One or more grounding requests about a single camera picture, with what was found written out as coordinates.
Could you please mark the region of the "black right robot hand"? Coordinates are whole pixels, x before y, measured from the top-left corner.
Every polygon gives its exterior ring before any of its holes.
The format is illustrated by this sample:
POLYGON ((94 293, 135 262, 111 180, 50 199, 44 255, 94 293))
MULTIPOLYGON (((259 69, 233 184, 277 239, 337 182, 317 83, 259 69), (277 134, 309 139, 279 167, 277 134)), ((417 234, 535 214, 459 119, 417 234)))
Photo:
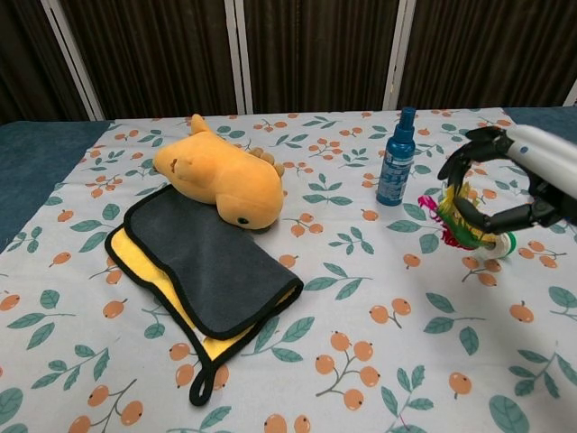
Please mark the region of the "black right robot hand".
POLYGON ((455 191, 473 162, 510 160, 528 177, 530 204, 492 216, 481 213, 457 193, 449 199, 464 221, 486 234, 500 235, 561 220, 576 224, 576 145, 534 126, 509 129, 485 126, 468 131, 469 140, 444 163, 437 178, 455 191))

